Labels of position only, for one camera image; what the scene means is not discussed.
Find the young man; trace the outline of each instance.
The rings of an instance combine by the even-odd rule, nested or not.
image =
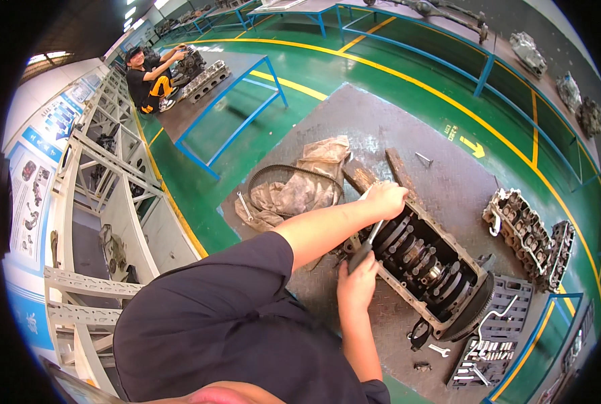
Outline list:
[[[177,91],[177,87],[173,88],[170,84],[172,75],[169,68],[175,61],[183,59],[185,48],[185,44],[179,44],[160,58],[146,58],[140,46],[128,51],[125,55],[128,65],[125,79],[137,110],[154,114],[157,110],[163,112],[175,105],[174,100],[166,98]]]
[[[131,401],[390,404],[368,306],[379,269],[339,268],[343,339],[285,290],[291,273],[356,231],[402,212],[408,190],[374,185],[365,200],[306,212],[159,276],[130,301],[114,359]]]

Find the yellow arrow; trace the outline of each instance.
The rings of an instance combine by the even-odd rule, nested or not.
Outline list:
[[[476,144],[473,144],[469,141],[469,139],[464,138],[462,136],[460,136],[460,141],[462,143],[465,143],[467,146],[469,146],[471,148],[471,150],[473,150],[473,155],[475,158],[481,158],[485,156],[485,150],[483,149],[482,145],[478,142],[476,142]]]

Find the timing belt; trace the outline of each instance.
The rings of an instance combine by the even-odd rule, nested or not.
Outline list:
[[[329,175],[316,173],[316,172],[310,171],[310,170],[305,170],[304,168],[300,168],[300,167],[288,166],[287,164],[272,164],[271,166],[267,166],[267,167],[264,167],[263,169],[259,170],[258,172],[256,172],[256,174],[254,174],[251,177],[251,181],[249,181],[249,186],[247,188],[247,195],[248,195],[249,199],[251,199],[251,189],[253,188],[253,185],[256,182],[256,180],[258,178],[260,178],[263,174],[269,173],[270,171],[276,171],[276,170],[298,171],[299,173],[309,174],[309,175],[317,176],[319,178],[324,178],[326,180],[332,181],[334,183],[334,185],[336,185],[337,188],[339,189],[339,198],[337,198],[337,201],[332,206],[338,204],[339,200],[341,199],[341,196],[343,195],[343,188],[341,187],[341,185],[337,182],[337,180],[330,177]],[[295,216],[295,214],[287,214],[287,213],[279,213],[279,212],[274,212],[274,213],[278,214],[279,216],[287,216],[287,217]]]

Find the cap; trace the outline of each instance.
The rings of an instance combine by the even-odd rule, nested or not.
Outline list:
[[[130,59],[132,59],[139,52],[143,52],[143,48],[141,46],[135,46],[134,48],[131,48],[128,53],[125,54],[125,62],[129,63]]]

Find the sneaker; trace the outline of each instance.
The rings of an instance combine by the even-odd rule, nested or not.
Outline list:
[[[175,101],[173,100],[167,100],[167,99],[163,99],[160,103],[159,103],[159,112],[164,112],[167,111],[168,109],[172,108],[175,106]]]
[[[168,94],[165,98],[166,100],[172,100],[173,97],[175,97],[175,95],[177,95],[177,92],[179,91],[179,87],[173,87],[172,91],[170,92],[170,94]]]

